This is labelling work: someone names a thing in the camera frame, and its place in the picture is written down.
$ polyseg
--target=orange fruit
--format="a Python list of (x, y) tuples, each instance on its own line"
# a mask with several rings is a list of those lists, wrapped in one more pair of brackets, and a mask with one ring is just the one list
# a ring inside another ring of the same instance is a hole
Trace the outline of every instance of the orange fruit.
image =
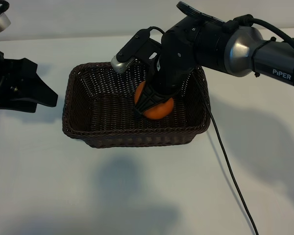
[[(139, 84), (139, 86), (136, 89), (135, 96), (134, 96), (135, 104), (137, 103), (137, 101), (142, 93), (144, 84), (145, 84), (145, 81), (143, 81), (141, 84)], [(146, 110), (143, 114), (145, 117), (147, 117), (149, 119), (158, 120), (158, 119), (162, 119), (165, 116), (169, 115), (172, 112), (173, 107), (174, 107), (174, 100), (171, 97), (170, 99), (168, 99), (167, 102), (157, 104), (156, 106)]]

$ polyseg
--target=woven basket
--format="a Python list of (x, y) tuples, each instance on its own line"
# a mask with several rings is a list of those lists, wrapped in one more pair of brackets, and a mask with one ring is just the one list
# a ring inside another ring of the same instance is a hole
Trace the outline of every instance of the woven basket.
[(185, 80), (172, 113), (161, 120), (134, 118), (134, 92), (146, 75), (147, 67), (139, 62), (124, 74), (114, 72), (110, 63), (75, 67), (65, 96), (63, 132), (91, 147), (107, 148), (186, 144), (208, 129), (204, 102), (209, 104), (209, 96), (201, 67)]

